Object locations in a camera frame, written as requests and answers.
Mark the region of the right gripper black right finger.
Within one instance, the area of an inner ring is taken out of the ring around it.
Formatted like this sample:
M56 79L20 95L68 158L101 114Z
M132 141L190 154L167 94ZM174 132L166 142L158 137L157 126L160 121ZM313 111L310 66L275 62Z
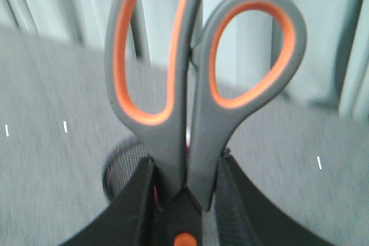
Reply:
M215 214L221 245L329 245L282 212L225 150L219 157Z

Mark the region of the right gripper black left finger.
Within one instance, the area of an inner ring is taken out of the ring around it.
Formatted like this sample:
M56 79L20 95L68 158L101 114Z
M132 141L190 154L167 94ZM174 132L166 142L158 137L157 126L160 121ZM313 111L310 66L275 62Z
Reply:
M87 227L63 245L151 245L155 164L142 158L126 187Z

